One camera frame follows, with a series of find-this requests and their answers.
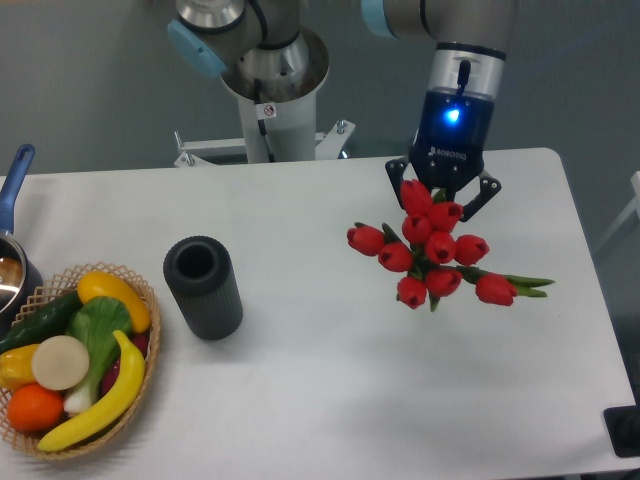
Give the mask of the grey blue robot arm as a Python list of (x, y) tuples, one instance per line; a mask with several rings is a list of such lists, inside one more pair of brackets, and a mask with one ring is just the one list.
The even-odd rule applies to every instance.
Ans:
[[(332, 158), (336, 133), (319, 139), (316, 95), (328, 50), (304, 27), (296, 1), (179, 1), (167, 34), (200, 75), (235, 96), (252, 163)], [(483, 152), (518, 9), (514, 1), (364, 1), (371, 32), (436, 43), (421, 119), (406, 155), (386, 164), (393, 186), (412, 168), (427, 188), (453, 200), (470, 182), (471, 219), (501, 188)]]

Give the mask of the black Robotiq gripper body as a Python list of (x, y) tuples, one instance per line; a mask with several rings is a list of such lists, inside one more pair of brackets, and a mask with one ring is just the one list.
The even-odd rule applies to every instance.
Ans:
[(483, 152), (494, 102), (431, 90), (408, 158), (428, 190), (443, 189), (455, 199), (484, 170)]

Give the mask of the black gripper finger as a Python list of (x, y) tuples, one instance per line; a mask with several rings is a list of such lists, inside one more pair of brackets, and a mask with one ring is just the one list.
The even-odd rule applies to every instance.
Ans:
[(385, 171), (391, 183), (396, 200), (401, 209), (404, 208), (404, 203), (401, 197), (401, 187), (404, 182), (404, 173), (406, 168), (410, 165), (407, 156), (402, 156), (388, 160), (385, 163)]
[(484, 208), (501, 190), (501, 182), (488, 171), (483, 170), (479, 178), (479, 193), (463, 206), (461, 222), (471, 220), (482, 208)]

